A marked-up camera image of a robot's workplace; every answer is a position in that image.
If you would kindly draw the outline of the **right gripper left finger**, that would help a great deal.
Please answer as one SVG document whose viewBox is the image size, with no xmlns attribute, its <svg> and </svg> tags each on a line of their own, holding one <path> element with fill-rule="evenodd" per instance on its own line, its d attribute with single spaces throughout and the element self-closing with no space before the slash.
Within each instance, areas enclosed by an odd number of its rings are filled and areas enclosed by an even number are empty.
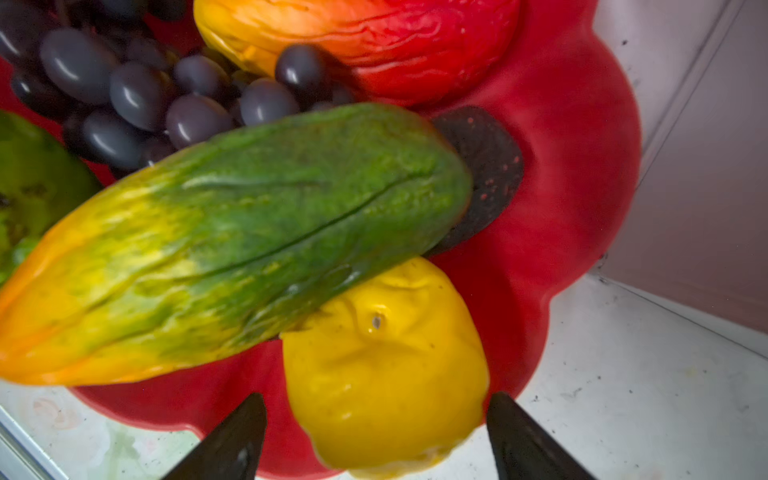
<svg viewBox="0 0 768 480">
<path fill-rule="evenodd" d="M 266 427 L 263 396 L 252 393 L 162 480 L 254 480 Z"/>
</svg>

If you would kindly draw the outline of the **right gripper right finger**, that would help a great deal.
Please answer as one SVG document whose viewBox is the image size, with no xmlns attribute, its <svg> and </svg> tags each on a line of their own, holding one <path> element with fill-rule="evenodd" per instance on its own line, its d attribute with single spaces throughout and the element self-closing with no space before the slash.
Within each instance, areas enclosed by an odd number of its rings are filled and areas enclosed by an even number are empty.
<svg viewBox="0 0 768 480">
<path fill-rule="evenodd" d="M 500 480 L 595 480 L 505 392 L 490 396 L 486 426 Z"/>
</svg>

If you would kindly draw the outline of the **green orange papaya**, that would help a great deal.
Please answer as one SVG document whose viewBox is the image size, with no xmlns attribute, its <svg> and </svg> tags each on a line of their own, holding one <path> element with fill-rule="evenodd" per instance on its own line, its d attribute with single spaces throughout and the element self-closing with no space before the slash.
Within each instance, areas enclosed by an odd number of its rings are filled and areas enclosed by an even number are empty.
<svg viewBox="0 0 768 480">
<path fill-rule="evenodd" d="M 430 250 L 472 190 L 448 140 L 393 105 L 222 133 L 45 232 L 1 290 L 1 376 L 110 385 L 239 354 Z"/>
</svg>

